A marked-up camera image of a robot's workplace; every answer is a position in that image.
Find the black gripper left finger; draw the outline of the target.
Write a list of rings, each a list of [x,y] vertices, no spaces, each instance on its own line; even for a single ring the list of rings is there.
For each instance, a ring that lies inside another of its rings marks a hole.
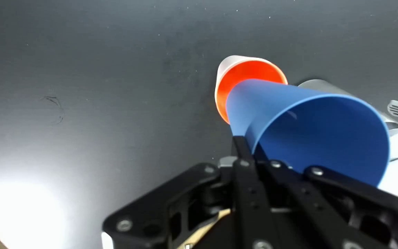
[[[239,249],[276,249],[275,229],[257,164],[243,137],[232,139],[233,216]]]

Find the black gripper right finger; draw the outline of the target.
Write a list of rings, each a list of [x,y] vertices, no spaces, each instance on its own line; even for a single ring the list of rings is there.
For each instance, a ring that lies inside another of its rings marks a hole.
[[[297,216],[312,249],[398,249],[398,197],[329,170],[261,165],[268,197]]]

